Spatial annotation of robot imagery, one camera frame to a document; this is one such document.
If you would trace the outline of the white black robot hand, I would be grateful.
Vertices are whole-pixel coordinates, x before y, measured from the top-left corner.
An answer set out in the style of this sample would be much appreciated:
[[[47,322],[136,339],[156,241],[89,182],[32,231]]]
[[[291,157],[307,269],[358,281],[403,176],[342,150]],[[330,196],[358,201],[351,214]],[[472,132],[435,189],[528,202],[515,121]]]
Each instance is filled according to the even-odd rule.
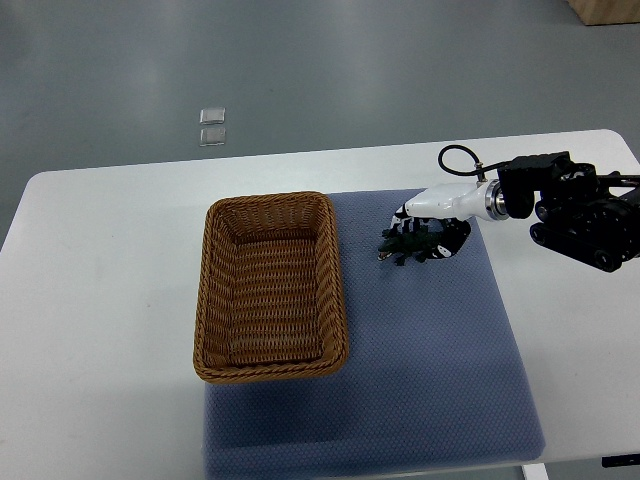
[[[509,218],[497,180],[428,188],[406,201],[394,213],[389,228],[406,219],[442,220],[445,223],[444,243],[456,255],[471,233],[469,220],[473,217],[486,221]]]

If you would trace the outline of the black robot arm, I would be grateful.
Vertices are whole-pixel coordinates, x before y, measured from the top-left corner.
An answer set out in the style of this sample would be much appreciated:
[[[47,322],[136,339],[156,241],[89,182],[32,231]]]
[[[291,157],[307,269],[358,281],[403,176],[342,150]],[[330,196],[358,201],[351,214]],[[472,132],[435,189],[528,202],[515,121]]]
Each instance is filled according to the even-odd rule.
[[[539,219],[536,244],[608,273],[639,256],[637,175],[599,175],[567,151],[519,156],[497,172],[507,214]]]

